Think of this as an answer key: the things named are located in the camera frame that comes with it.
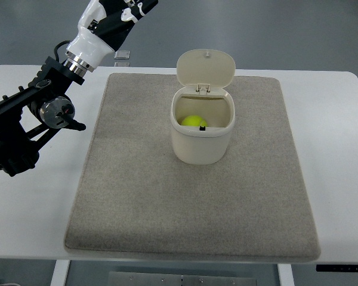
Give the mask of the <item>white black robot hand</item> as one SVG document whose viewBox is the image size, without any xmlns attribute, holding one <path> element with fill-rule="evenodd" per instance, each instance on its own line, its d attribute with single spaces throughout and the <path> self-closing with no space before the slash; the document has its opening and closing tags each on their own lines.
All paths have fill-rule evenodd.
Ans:
<svg viewBox="0 0 358 286">
<path fill-rule="evenodd" d="M 78 22 L 78 35 L 68 45 L 68 60 L 94 70 L 117 51 L 134 25 L 158 1 L 90 1 Z"/>
</svg>

